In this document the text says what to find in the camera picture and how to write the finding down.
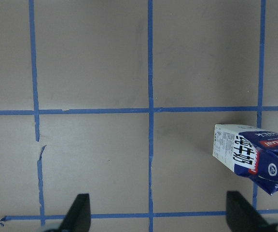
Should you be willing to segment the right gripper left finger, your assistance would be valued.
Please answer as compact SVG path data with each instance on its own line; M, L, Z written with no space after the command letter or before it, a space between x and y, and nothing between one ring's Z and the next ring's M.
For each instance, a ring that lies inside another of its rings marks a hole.
M89 194L78 194L57 231L88 232L90 227L91 209Z

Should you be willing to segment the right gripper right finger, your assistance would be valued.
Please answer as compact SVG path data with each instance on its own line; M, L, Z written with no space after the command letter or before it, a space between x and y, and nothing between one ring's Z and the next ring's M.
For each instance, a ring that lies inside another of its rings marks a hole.
M238 191L227 191L226 222L232 232L276 232Z

